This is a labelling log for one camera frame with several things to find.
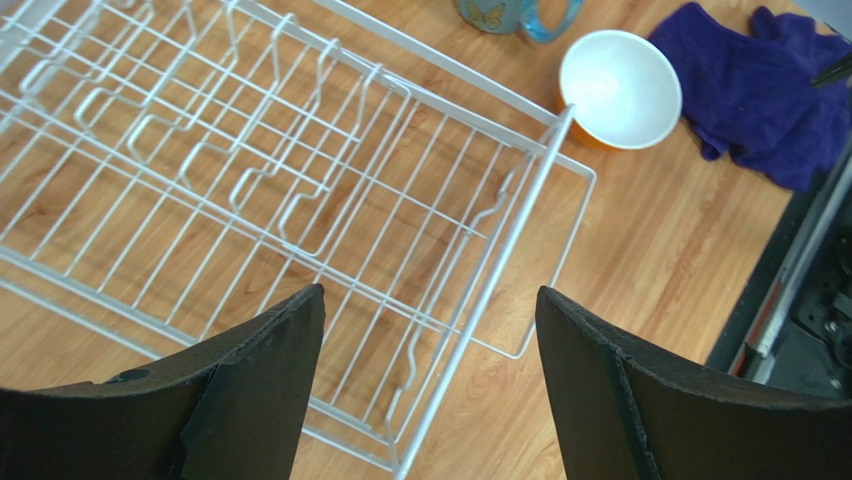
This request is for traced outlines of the blue butterfly mug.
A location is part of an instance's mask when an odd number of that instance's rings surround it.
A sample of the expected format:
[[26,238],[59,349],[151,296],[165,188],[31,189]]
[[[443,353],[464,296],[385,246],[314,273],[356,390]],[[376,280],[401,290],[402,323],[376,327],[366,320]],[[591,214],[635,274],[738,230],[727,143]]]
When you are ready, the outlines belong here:
[[474,29],[492,35],[522,32],[540,44],[555,41],[563,35],[579,15],[584,1],[568,1],[559,23],[554,28],[544,25],[539,1],[453,1],[459,16]]

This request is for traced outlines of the orange bowl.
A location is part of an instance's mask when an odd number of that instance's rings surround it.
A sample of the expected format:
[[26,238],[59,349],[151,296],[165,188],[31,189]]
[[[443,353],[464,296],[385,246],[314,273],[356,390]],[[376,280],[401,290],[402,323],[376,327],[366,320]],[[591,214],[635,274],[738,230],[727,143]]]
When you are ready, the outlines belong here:
[[570,134],[608,151],[665,140],[679,123],[683,94],[675,69],[648,40],[598,30],[578,38],[559,68],[559,99],[573,111]]

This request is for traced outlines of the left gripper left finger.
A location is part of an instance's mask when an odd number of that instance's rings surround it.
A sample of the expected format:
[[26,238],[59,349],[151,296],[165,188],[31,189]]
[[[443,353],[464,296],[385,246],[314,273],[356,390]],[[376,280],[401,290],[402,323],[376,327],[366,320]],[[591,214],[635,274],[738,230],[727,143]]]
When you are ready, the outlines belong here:
[[325,326],[309,285],[107,382],[1,392],[5,479],[286,479]]

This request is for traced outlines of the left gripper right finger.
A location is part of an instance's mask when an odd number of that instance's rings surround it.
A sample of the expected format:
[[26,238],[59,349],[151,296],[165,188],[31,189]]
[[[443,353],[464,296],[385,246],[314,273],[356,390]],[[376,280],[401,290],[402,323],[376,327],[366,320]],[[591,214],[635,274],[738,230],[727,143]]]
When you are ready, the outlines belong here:
[[851,404],[705,367],[557,290],[536,335],[570,479],[847,479]]

